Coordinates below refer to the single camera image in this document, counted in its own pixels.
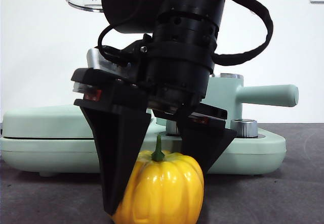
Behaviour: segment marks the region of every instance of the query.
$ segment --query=yellow bell pepper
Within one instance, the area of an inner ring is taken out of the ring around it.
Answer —
[[[113,216],[116,224],[195,224],[204,197],[204,177],[189,156],[142,151],[123,200]]]

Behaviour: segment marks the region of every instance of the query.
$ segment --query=black strap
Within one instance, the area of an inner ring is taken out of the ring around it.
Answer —
[[[271,20],[269,11],[265,6],[263,6],[257,0],[232,0],[232,1],[242,5],[243,7],[250,9],[256,15],[258,15],[264,22],[268,30],[268,34],[266,36],[265,42],[259,47],[251,51],[244,52],[241,54],[233,54],[233,55],[212,54],[212,59],[215,62],[215,64],[221,66],[239,65],[253,59],[257,55],[259,55],[262,51],[264,51],[265,48],[267,48],[273,33],[273,22]]]

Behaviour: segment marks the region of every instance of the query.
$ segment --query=gray table surface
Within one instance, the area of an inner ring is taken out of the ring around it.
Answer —
[[[324,223],[324,124],[260,124],[287,139],[270,174],[208,175],[198,223]],[[43,178],[1,161],[1,224],[108,223],[98,174]]]

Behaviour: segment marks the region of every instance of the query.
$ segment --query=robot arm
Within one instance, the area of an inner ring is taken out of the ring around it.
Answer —
[[[181,152],[194,157],[204,173],[235,138],[225,128],[227,112],[201,100],[215,63],[237,65],[257,56],[269,44],[273,24],[256,0],[233,1],[255,12],[268,29],[261,46],[237,55],[214,54],[225,0],[102,0],[110,26],[98,39],[92,53],[97,56],[89,56],[98,67],[78,69],[72,80],[84,94],[74,104],[93,131],[107,213],[113,215],[123,198],[150,123],[147,108],[177,122]],[[117,50],[102,45],[112,29],[153,36]]]

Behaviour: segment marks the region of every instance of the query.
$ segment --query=black cylindrical motor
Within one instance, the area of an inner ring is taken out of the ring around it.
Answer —
[[[195,106],[206,95],[225,0],[102,0],[111,24],[123,33],[153,32],[143,80],[156,85],[152,108]]]

